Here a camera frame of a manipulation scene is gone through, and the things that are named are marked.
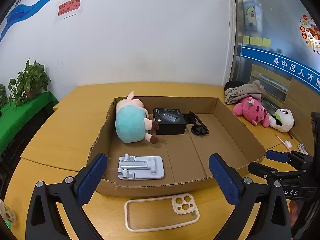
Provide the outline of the person's right hand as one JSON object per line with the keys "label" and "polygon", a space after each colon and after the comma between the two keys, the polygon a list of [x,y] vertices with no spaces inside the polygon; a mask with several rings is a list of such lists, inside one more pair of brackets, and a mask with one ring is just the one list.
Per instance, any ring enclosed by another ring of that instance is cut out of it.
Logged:
{"label": "person's right hand", "polygon": [[289,203],[289,215],[290,215],[290,223],[291,226],[294,226],[295,222],[297,221],[298,218],[298,203],[295,200],[291,200]]}

